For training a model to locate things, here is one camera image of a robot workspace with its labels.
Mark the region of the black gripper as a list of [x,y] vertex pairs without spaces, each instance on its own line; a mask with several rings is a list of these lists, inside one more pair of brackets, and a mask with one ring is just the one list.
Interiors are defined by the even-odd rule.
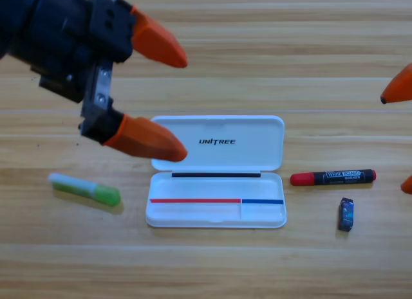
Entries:
[[133,49],[174,68],[188,65],[176,37],[124,0],[1,0],[1,54],[29,65],[41,87],[82,104],[80,133],[99,143],[120,127],[112,69]]

